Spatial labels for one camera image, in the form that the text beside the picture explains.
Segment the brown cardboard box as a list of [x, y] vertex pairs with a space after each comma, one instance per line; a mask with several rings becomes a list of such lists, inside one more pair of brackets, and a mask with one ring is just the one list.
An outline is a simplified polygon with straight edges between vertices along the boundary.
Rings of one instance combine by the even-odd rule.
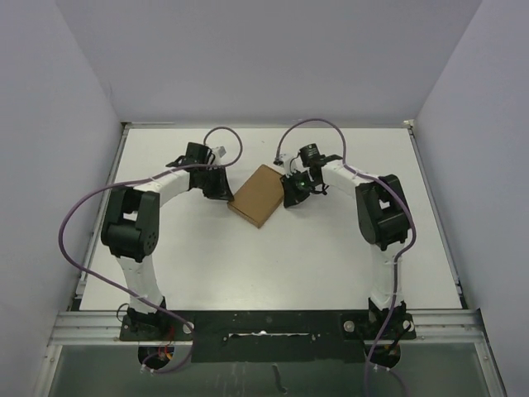
[[282, 175], [267, 165], [260, 165], [236, 191], [227, 207], [260, 229], [284, 200]]

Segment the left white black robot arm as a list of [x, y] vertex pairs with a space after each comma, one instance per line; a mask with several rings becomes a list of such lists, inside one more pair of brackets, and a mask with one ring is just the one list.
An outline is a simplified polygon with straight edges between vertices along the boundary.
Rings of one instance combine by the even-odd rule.
[[234, 199], [222, 158], [226, 149], [190, 142], [167, 170], [134, 187], [116, 187], [107, 202], [101, 241], [117, 259], [131, 296], [127, 316], [150, 340], [163, 337], [169, 315], [158, 286], [153, 252], [160, 239], [160, 209], [178, 195], [199, 189], [207, 199]]

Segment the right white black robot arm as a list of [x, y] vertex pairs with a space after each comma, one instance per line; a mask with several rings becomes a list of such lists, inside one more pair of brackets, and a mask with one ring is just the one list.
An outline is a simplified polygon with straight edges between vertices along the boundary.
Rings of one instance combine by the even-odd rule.
[[367, 318], [369, 331], [379, 338], [394, 332], [399, 297], [398, 263], [412, 230], [410, 211], [396, 175], [376, 176], [353, 170], [339, 155], [323, 155], [316, 144], [302, 147], [296, 155], [277, 152], [274, 164], [284, 174], [284, 207], [298, 205], [312, 195], [339, 189], [355, 200], [360, 235], [371, 249], [373, 286]]

